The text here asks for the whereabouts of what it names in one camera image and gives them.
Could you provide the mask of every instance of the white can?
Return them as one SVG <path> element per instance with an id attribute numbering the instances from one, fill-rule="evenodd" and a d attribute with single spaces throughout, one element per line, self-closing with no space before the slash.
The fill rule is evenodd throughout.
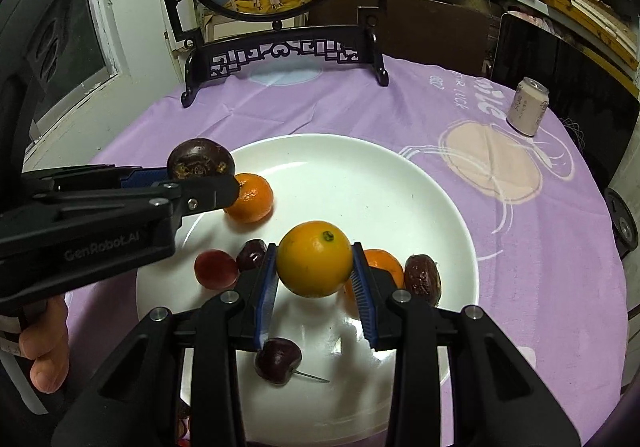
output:
<path id="1" fill-rule="evenodd" d="M 549 90 L 533 78 L 524 77 L 518 84 L 507 122 L 524 136 L 535 136 L 549 106 Z"/>

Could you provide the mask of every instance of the white plate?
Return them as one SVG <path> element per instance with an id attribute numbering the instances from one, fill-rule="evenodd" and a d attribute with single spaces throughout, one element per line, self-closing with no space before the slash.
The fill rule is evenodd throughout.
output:
<path id="1" fill-rule="evenodd" d="M 263 224 L 233 224 L 221 210 L 184 218 L 175 255 L 138 272 L 138 315 L 156 306 L 174 313 L 201 306 L 214 292 L 197 283 L 193 262 L 206 249 L 236 256 L 248 239 L 279 243 L 293 226 L 325 220 L 365 249 L 388 250 L 404 265 L 427 253 L 442 278 L 440 307 L 478 302 L 478 264 L 456 206 L 429 175 L 397 154 L 362 140 L 300 134 L 259 141 L 232 153 L 237 172 L 267 178 L 273 216 Z M 360 321 L 342 291 L 303 299 L 282 284 L 270 335 L 296 342 L 300 370 L 331 380 L 293 376 L 274 387 L 256 375 L 253 354 L 238 352 L 238 377 L 247 438 L 268 445 L 315 447 L 355 441 L 386 428 L 395 353 L 369 349 Z M 439 351 L 440 379 L 448 373 Z M 185 357 L 182 398 L 190 401 L 191 355 Z"/>

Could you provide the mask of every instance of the orange fruit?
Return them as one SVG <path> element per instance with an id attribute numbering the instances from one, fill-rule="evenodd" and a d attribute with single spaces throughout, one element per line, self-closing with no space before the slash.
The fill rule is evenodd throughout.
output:
<path id="1" fill-rule="evenodd" d="M 236 174 L 240 195 L 225 212 L 238 223 L 255 223 L 271 212 L 273 191 L 262 176 L 250 173 Z"/>
<path id="2" fill-rule="evenodd" d="M 367 259 L 367 264 L 372 268 L 380 268 L 380 270 L 386 270 L 394 278 L 396 286 L 401 288 L 404 284 L 404 272 L 402 271 L 402 265 L 398 263 L 398 260 L 386 252 L 380 249 L 369 249 L 364 251 L 364 257 Z M 353 294 L 353 286 L 351 286 L 351 279 L 344 285 L 344 291 L 350 299 L 355 300 Z"/>
<path id="3" fill-rule="evenodd" d="M 337 292 L 352 268 L 349 239 L 326 221 L 301 223 L 278 245 L 278 276 L 284 286 L 302 297 L 326 297 Z"/>

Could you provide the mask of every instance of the tablecloth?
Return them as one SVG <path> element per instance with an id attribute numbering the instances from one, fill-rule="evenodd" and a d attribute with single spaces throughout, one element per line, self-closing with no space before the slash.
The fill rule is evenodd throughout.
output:
<path id="1" fill-rule="evenodd" d="M 183 109 L 162 98 L 94 162 L 163 166 L 195 137 L 229 149 L 299 132 L 343 134 L 413 161 L 449 194 L 474 240 L 480 305 L 536 368 L 583 442 L 620 397 L 625 277 L 606 204 L 564 125 L 547 111 L 534 138 L 505 121 L 514 91 L 385 57 L 388 88 L 365 67 L 268 59 L 203 89 Z M 73 293 L 70 387 L 77 391 L 136 322 L 135 274 Z M 452 442 L 450 384 L 443 443 Z M 382 445 L 383 436 L 363 445 Z"/>

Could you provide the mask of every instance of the finger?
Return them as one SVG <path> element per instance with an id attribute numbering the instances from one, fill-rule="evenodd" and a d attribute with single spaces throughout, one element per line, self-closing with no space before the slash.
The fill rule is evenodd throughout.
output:
<path id="1" fill-rule="evenodd" d="M 59 390 L 69 372 L 68 334 L 60 338 L 54 348 L 38 358 L 31 366 L 31 382 L 42 393 L 53 393 Z"/>
<path id="2" fill-rule="evenodd" d="M 62 295 L 47 301 L 47 309 L 37 322 L 20 334 L 20 350 L 25 357 L 35 360 L 49 353 L 66 331 L 68 309 Z"/>

